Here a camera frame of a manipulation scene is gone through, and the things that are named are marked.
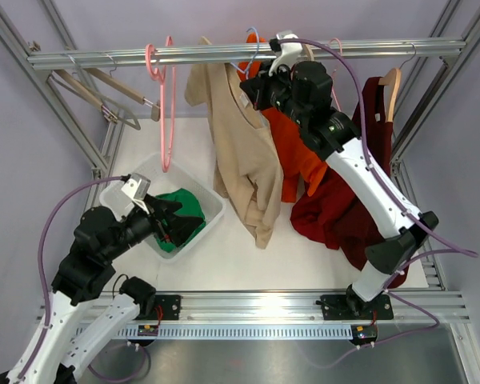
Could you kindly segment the green t shirt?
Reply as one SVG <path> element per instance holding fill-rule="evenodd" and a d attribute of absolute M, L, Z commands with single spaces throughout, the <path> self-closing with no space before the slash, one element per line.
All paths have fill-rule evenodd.
<path fill-rule="evenodd" d="M 205 220 L 205 215 L 202 211 L 201 205 L 197 198 L 188 190 L 180 188 L 178 190 L 175 190 L 173 192 L 167 193 L 167 194 L 160 194 L 155 196 L 156 198 L 164 198 L 167 200 L 175 201 L 175 202 L 180 202 L 182 204 L 182 208 L 177 211 L 176 215 L 178 216 L 199 216 L 201 218 L 204 218 Z M 164 229 L 167 231 L 167 224 L 164 222 L 161 222 L 162 226 Z M 192 239 L 206 226 L 206 220 L 205 220 L 205 225 L 198 230 Z M 185 244 L 182 247 L 176 247 L 174 244 L 172 244 L 170 241 L 167 244 L 162 244 L 157 241 L 157 244 L 159 248 L 168 254 L 175 252 L 178 249 L 183 248 L 187 244 Z"/>

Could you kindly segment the light blue wire hanger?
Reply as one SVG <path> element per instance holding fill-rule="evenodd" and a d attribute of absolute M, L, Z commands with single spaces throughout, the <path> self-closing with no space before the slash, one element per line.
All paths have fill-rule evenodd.
<path fill-rule="evenodd" d="M 261 43 L 259 32 L 255 26 L 250 26 L 246 30 L 246 33 L 248 34 L 247 43 L 254 42 L 256 44 L 256 51 L 244 66 L 241 63 L 234 63 L 234 62 L 231 63 L 232 67 L 236 69 L 237 75 L 239 76 L 241 81 L 247 80 L 250 77 L 250 68 L 252 67 L 259 53 L 260 43 Z M 252 106 L 251 101 L 248 99 L 244 91 L 240 95 L 240 103 L 244 109 L 247 108 L 248 106 L 250 106 L 251 108 L 254 108 Z"/>

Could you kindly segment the beige t shirt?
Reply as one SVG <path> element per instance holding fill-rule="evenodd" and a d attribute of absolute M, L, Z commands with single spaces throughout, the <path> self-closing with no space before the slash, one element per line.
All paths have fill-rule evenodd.
<path fill-rule="evenodd" d="M 240 88 L 226 63 L 193 64 L 185 100 L 205 105 L 215 148 L 214 190 L 230 200 L 256 247 L 267 248 L 280 215 L 283 171 L 268 120 Z"/>

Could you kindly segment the pink plastic hanger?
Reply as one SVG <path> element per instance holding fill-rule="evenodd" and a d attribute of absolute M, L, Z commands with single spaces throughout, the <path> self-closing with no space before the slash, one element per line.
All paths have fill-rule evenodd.
<path fill-rule="evenodd" d="M 150 79 L 159 84 L 159 133 L 160 133 L 160 159 L 163 173 L 167 173 L 172 160 L 175 132 L 176 108 L 176 66 L 154 65 L 152 59 L 157 53 L 153 44 L 145 47 L 145 64 Z"/>

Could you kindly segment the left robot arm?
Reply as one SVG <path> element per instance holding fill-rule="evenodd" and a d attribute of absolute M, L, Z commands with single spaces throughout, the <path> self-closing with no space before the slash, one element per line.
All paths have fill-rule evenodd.
<path fill-rule="evenodd" d="M 0 383 L 76 383 L 124 325 L 158 310 L 156 289 L 140 278 L 124 281 L 118 295 L 85 331 L 75 331 L 115 274 L 113 261 L 149 237 L 183 245 L 205 225 L 201 215 L 182 212 L 180 202 L 146 196 L 117 220 L 109 208 L 84 213 L 74 242 L 51 283 L 42 323 L 16 366 Z"/>

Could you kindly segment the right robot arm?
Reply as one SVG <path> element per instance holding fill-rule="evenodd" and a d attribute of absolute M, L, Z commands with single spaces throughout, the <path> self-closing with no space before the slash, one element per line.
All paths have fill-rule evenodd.
<path fill-rule="evenodd" d="M 275 68 L 264 62 L 240 88 L 256 110 L 273 107 L 296 123 L 306 147 L 344 180 L 374 220 L 382 240 L 365 249 L 366 264 L 346 289 L 344 303 L 352 316 L 367 316 L 389 279 L 437 226 L 438 217 L 421 212 L 395 187 L 366 148 L 360 127 L 333 108 L 333 80 L 323 64 L 304 61 Z"/>

